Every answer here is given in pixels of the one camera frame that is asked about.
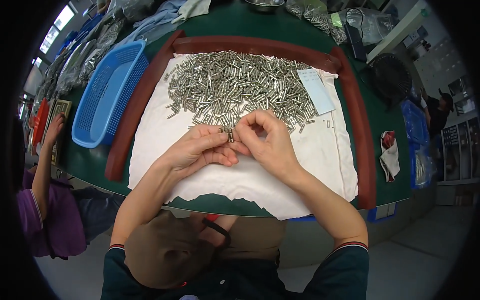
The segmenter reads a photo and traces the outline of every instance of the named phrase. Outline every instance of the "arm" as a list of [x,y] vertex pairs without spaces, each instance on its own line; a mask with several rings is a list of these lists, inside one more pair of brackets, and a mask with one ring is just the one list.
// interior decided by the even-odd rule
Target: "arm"
[[227,143],[228,135],[218,133],[218,128],[213,125],[193,127],[151,165],[120,206],[111,245],[123,245],[136,227],[150,222],[181,179],[212,162],[227,167],[237,164],[234,149],[250,154],[242,143]]
[[110,0],[107,0],[106,3],[99,3],[96,5],[97,11],[96,13],[104,13],[108,10],[108,6],[110,5]]
[[35,173],[36,173],[36,167],[38,167],[38,165],[35,165],[35,166],[31,167],[30,169],[28,169],[28,171],[29,171],[30,173],[32,173],[33,175],[35,175]]
[[430,113],[428,112],[428,107],[425,107],[423,109],[423,112],[425,113],[425,119],[427,121],[427,127],[428,127],[428,129],[430,129],[430,121],[432,120],[432,118],[430,117]]
[[[252,128],[267,132],[261,141]],[[367,227],[358,211],[298,163],[285,124],[271,111],[256,110],[236,127],[241,141],[270,174],[297,192],[317,222],[334,239],[335,247],[349,241],[368,244]]]
[[421,88],[420,94],[421,94],[420,105],[423,108],[423,112],[425,112],[425,119],[427,120],[427,127],[430,129],[431,117],[430,117],[430,113],[428,112],[428,106],[427,106],[428,95],[427,95],[427,92],[425,91],[424,88]]
[[48,191],[50,189],[50,173],[52,165],[52,149],[57,141],[57,137],[63,128],[65,117],[58,114],[53,118],[48,126],[45,139],[43,141],[42,151],[38,159],[35,176],[32,183],[32,193],[35,197],[38,209],[42,216],[42,221],[47,216]]

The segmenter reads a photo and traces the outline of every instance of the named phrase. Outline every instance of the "hand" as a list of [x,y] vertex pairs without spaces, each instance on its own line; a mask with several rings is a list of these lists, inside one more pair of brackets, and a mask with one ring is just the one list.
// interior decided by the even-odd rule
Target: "hand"
[[[264,141],[257,136],[259,128],[267,132]],[[285,182],[294,171],[301,169],[286,125],[271,110],[249,113],[240,119],[235,129],[253,157],[280,181]]]
[[423,87],[420,89],[420,95],[423,99],[425,99],[425,101],[428,99],[427,92],[425,91],[425,88],[423,88]]
[[420,105],[421,105],[421,108],[425,109],[427,107],[427,102],[425,102],[425,99],[420,99]]
[[53,147],[57,138],[63,128],[63,124],[65,122],[65,115],[63,113],[59,113],[55,117],[53,117],[50,125],[48,126],[47,133],[45,134],[45,139],[43,140],[44,145],[48,145]]
[[228,135],[219,133],[220,126],[196,125],[173,144],[160,158],[172,168],[178,179],[185,178],[210,163],[231,167],[238,163],[234,150],[250,155],[248,148],[234,136],[233,143],[227,143]]

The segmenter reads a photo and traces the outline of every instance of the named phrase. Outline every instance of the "cloth glove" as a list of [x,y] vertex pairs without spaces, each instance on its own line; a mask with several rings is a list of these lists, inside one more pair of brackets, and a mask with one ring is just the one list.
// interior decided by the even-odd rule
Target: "cloth glove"
[[202,14],[208,14],[208,7],[212,0],[187,0],[179,9],[179,17],[172,20],[172,24]]
[[400,172],[398,163],[398,147],[396,145],[395,131],[385,131],[380,136],[380,165],[385,172],[387,182],[393,182]]
[[427,101],[425,101],[425,99],[422,97],[421,100],[420,100],[420,105],[422,108],[426,108],[427,107]]

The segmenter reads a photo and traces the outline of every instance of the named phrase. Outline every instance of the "worker standing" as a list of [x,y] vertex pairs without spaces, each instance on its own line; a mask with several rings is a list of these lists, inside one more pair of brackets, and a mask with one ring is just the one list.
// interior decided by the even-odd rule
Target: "worker standing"
[[442,93],[440,89],[438,89],[438,92],[440,93],[440,99],[435,99],[428,96],[424,88],[421,89],[420,105],[425,112],[428,132],[431,139],[437,134],[440,134],[447,123],[450,111],[453,111],[452,96],[448,93]]

